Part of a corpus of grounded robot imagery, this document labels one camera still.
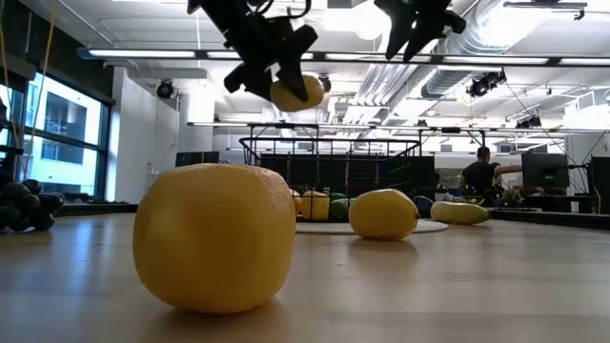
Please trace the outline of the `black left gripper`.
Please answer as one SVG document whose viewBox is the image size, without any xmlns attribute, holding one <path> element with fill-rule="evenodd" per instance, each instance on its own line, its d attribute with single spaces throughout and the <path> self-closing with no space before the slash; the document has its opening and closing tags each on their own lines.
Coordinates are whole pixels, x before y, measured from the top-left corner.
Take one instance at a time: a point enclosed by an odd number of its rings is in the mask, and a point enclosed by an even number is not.
<svg viewBox="0 0 610 343">
<path fill-rule="evenodd" d="M 306 102 L 309 95 L 300 62 L 318 35 L 309 25 L 292 30 L 287 16 L 266 18 L 262 6 L 270 1 L 188 0 L 187 13 L 203 10 L 226 39 L 224 46 L 241 57 L 242 63 L 224 78 L 228 92 L 244 87 L 246 92 L 270 101 L 273 82 L 270 67 L 278 64 L 279 80 Z"/>
</svg>

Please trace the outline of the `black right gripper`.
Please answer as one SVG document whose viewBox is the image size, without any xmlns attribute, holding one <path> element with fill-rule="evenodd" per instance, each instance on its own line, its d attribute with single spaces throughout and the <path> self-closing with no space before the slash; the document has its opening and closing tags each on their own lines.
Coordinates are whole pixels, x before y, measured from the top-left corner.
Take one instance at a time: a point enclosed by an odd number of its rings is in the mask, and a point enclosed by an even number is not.
<svg viewBox="0 0 610 343">
<path fill-rule="evenodd" d="M 463 33 L 466 21 L 453 11 L 451 3 L 452 0 L 374 0 L 391 21 L 386 59 L 392 59 L 408 41 L 403 61 L 409 62 L 431 41 L 445 37 L 444 27 Z"/>
</svg>

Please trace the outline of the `yellow lemon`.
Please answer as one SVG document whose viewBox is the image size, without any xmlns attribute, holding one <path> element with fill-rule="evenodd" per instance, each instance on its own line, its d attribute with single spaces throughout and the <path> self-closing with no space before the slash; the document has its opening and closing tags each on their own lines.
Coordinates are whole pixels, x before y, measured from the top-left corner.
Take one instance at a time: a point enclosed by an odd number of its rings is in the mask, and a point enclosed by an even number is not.
<svg viewBox="0 0 610 343">
<path fill-rule="evenodd" d="M 354 233 L 365 239 L 402 240 L 419 220 L 411 198 L 395 189 L 365 192 L 350 205 L 348 219 Z"/>
<path fill-rule="evenodd" d="M 314 76 L 305 74 L 303 76 L 305 90 L 308 100 L 303 101 L 296 97 L 280 81 L 274 81 L 270 88 L 270 96 L 274 105 L 285 112 L 304 111 L 318 106 L 325 95 L 323 84 Z"/>
</svg>

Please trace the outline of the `round orange citrus fruit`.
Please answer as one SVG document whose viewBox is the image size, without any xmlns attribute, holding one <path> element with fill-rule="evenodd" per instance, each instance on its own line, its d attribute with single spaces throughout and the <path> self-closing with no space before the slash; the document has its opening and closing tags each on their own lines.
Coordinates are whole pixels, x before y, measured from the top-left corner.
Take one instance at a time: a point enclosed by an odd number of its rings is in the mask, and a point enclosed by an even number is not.
<svg viewBox="0 0 610 343">
<path fill-rule="evenodd" d="M 158 176 L 134 218 L 144 287 L 176 308 L 242 313 L 283 287 L 295 243 L 293 193 L 275 171 L 197 164 Z"/>
</svg>

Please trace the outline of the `yellow banana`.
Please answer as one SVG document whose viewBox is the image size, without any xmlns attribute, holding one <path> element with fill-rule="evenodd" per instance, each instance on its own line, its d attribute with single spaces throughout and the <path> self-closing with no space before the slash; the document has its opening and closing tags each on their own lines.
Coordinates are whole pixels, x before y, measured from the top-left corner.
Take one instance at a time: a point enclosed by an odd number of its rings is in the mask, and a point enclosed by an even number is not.
<svg viewBox="0 0 610 343">
<path fill-rule="evenodd" d="M 433 220 L 445 224 L 476 225 L 492 218 L 489 211 L 472 203 L 436 202 L 430 209 Z"/>
</svg>

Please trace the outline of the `dark grape bunch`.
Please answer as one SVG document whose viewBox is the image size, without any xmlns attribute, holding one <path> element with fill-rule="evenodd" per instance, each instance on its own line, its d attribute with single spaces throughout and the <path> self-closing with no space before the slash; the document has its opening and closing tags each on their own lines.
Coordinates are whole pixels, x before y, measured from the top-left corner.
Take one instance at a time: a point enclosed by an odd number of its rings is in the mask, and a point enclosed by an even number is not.
<svg viewBox="0 0 610 343">
<path fill-rule="evenodd" d="M 64 202 L 60 193 L 42 193 L 41 184 L 33 179 L 0 183 L 0 232 L 46 232 L 54 225 L 54 217 Z"/>
</svg>

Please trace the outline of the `long ceiling light strip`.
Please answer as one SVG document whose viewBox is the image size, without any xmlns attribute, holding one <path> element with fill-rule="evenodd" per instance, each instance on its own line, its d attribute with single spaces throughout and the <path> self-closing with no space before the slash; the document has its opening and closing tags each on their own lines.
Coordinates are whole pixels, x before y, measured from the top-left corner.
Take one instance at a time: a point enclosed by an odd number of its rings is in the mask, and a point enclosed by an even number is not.
<svg viewBox="0 0 610 343">
<path fill-rule="evenodd" d="M 232 50 L 134 50 L 79 48 L 77 54 L 87 60 L 142 59 L 142 60 L 218 60 L 240 61 Z M 374 63 L 399 64 L 402 55 L 386 59 L 381 52 L 310 51 L 302 57 L 305 62 L 319 63 Z M 409 64 L 446 66 L 501 66 L 541 68 L 610 68 L 610 56 L 523 56 L 523 55 L 451 55 L 419 54 Z"/>
<path fill-rule="evenodd" d="M 315 130 L 335 130 L 335 131 L 438 131 L 443 133 L 466 133 L 487 131 L 492 133 L 556 133 L 556 134 L 576 134 L 576 133 L 610 133 L 610 129 L 590 130 L 590 129 L 565 129 L 565 128 L 533 128 L 533 129 L 510 129 L 510 128 L 490 128 L 490 127 L 426 127 L 426 126 L 383 126 L 383 125 L 354 125 L 354 124 L 308 124 L 308 123 L 241 123 L 241 122 L 188 122 L 188 126 L 210 127 L 210 128 L 255 128 L 266 127 L 274 129 L 296 129 L 308 128 Z"/>
</svg>

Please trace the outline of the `black computer monitor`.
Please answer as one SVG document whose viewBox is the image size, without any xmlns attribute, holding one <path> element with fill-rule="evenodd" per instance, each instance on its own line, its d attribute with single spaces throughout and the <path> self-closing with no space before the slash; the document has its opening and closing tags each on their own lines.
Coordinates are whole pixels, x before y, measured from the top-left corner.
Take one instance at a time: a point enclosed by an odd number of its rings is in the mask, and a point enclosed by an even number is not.
<svg viewBox="0 0 610 343">
<path fill-rule="evenodd" d="M 592 192 L 610 193 L 610 157 L 593 156 L 589 166 Z"/>
<path fill-rule="evenodd" d="M 570 182 L 565 154 L 525 153 L 521 156 L 521 173 L 527 188 L 567 188 Z"/>
<path fill-rule="evenodd" d="M 218 163 L 218 151 L 199 151 L 199 152 L 178 152 L 176 154 L 175 165 L 177 167 L 190 166 L 201 163 Z"/>
</svg>

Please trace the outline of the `person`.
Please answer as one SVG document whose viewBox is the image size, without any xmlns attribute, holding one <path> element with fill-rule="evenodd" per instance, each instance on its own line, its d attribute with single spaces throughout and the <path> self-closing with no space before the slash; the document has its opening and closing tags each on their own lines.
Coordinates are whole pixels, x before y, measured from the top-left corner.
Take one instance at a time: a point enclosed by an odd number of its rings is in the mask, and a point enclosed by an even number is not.
<svg viewBox="0 0 610 343">
<path fill-rule="evenodd" d="M 492 187 L 495 179 L 503 174 L 521 172 L 521 165 L 502 166 L 490 162 L 491 153 L 488 147 L 480 147 L 477 161 L 467 166 L 461 174 L 460 190 L 463 194 L 484 195 Z"/>
</svg>

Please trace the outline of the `round white mat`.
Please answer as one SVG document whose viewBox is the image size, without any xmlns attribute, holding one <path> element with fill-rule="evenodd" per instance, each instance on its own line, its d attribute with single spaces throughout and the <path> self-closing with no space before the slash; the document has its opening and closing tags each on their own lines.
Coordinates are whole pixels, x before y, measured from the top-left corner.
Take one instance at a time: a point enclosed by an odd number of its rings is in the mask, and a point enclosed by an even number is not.
<svg viewBox="0 0 610 343">
<path fill-rule="evenodd" d="M 431 220 L 419 220 L 412 234 L 444 232 L 449 229 L 446 224 Z M 326 223 L 326 222 L 298 222 L 296 224 L 297 234 L 329 234 L 329 235 L 355 235 L 349 223 Z"/>
</svg>

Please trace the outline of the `blue chair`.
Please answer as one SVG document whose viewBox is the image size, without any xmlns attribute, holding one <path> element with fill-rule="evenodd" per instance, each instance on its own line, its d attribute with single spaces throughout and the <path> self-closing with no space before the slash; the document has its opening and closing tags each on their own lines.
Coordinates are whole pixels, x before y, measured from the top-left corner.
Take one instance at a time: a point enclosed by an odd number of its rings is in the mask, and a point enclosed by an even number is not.
<svg viewBox="0 0 610 343">
<path fill-rule="evenodd" d="M 424 195 L 418 195 L 413 198 L 413 201 L 417 207 L 418 213 L 421 218 L 430 218 L 431 209 L 435 201 Z"/>
</svg>

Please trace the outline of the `large window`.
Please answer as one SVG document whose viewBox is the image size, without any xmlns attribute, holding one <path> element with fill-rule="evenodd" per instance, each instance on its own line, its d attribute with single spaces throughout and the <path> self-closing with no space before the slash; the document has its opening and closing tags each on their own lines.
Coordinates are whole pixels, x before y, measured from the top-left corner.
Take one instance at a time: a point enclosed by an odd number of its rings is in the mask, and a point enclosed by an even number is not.
<svg viewBox="0 0 610 343">
<path fill-rule="evenodd" d="M 0 145 L 24 150 L 16 177 L 35 179 L 44 192 L 104 195 L 110 108 L 42 73 L 23 91 L 0 83 L 7 107 Z"/>
</svg>

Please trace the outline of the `black metal frame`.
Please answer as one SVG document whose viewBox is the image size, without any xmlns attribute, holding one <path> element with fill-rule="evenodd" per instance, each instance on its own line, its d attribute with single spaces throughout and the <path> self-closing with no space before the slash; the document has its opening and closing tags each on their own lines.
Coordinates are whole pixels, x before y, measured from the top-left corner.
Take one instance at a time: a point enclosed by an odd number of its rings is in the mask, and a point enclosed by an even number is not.
<svg viewBox="0 0 610 343">
<path fill-rule="evenodd" d="M 382 152 L 386 155 L 423 155 L 424 140 L 433 136 L 458 137 L 466 135 L 483 146 L 486 143 L 487 128 L 477 127 L 428 127 L 340 125 L 340 124 L 297 124 L 270 123 L 250 124 L 250 134 L 238 140 L 244 152 L 253 155 L 278 152 L 295 155 L 298 153 L 341 154 Z"/>
</svg>

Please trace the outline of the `silver ventilation duct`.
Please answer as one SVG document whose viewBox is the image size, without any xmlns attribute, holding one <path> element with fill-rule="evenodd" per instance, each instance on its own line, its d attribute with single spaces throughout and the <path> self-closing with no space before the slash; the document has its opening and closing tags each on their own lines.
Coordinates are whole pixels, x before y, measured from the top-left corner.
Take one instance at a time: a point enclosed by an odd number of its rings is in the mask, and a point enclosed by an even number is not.
<svg viewBox="0 0 610 343">
<path fill-rule="evenodd" d="M 508 1 L 517 0 L 480 0 L 466 15 L 463 33 L 440 40 L 432 53 L 504 54 L 551 14 L 544 9 L 506 8 Z"/>
</svg>

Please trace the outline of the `black aluminium rig frame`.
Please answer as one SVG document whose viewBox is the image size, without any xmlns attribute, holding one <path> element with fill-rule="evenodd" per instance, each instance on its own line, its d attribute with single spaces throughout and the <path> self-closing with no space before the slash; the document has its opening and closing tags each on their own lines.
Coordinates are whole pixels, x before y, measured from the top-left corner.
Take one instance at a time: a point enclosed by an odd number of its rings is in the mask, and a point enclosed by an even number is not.
<svg viewBox="0 0 610 343">
<path fill-rule="evenodd" d="M 135 204 L 68 204 L 58 211 L 56 217 L 87 216 L 117 213 L 135 213 Z M 610 232 L 610 215 L 567 212 L 522 212 L 490 210 L 493 219 L 553 225 Z"/>
</svg>

